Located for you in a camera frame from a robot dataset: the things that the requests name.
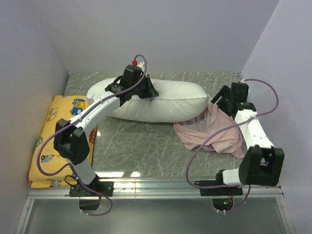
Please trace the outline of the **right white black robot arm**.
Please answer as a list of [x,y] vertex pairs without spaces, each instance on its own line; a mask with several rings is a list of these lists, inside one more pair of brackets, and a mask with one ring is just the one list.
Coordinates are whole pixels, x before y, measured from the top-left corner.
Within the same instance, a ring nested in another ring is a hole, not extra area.
[[233,82],[224,85],[213,97],[212,103],[231,117],[239,127],[247,152],[237,169],[221,170],[216,174],[215,190],[227,194],[235,185],[276,186],[285,157],[283,149],[269,140],[260,122],[260,114],[247,101],[249,87]]

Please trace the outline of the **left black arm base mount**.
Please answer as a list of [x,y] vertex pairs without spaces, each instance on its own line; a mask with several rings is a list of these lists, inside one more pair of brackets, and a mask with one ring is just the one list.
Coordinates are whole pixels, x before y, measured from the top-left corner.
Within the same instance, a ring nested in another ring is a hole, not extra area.
[[[69,191],[70,198],[78,198],[79,209],[82,213],[89,216],[102,216],[108,214],[113,208],[113,202],[110,199],[113,195],[114,182],[98,182],[97,190],[93,190],[84,184],[76,184],[71,186]],[[96,214],[99,205],[103,199],[106,199],[110,203],[110,207],[103,213]]]

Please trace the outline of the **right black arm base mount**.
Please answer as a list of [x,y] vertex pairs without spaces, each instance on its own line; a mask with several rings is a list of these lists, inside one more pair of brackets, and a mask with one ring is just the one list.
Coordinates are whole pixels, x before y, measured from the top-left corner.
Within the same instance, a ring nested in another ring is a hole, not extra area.
[[211,196],[213,207],[217,212],[229,212],[234,208],[234,196],[243,195],[242,188],[225,187],[200,189],[201,196]]

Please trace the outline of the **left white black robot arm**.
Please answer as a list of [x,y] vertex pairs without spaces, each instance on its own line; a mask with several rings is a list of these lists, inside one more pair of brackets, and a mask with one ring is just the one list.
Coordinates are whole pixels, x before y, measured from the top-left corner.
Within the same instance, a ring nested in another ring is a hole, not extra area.
[[99,178],[87,159],[89,134],[133,96],[146,99],[158,95],[147,74],[147,64],[143,65],[143,68],[133,63],[127,65],[123,74],[110,83],[89,107],[70,120],[61,118],[56,123],[54,149],[70,164],[82,192],[87,196],[100,194]]

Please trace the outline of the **white pillow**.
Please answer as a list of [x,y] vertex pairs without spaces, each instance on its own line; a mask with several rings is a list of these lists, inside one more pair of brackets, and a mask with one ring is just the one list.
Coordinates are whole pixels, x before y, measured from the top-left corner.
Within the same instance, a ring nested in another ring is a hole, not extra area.
[[110,117],[141,122],[183,122],[201,114],[209,97],[198,84],[176,80],[152,79],[158,97],[138,96],[114,110]]

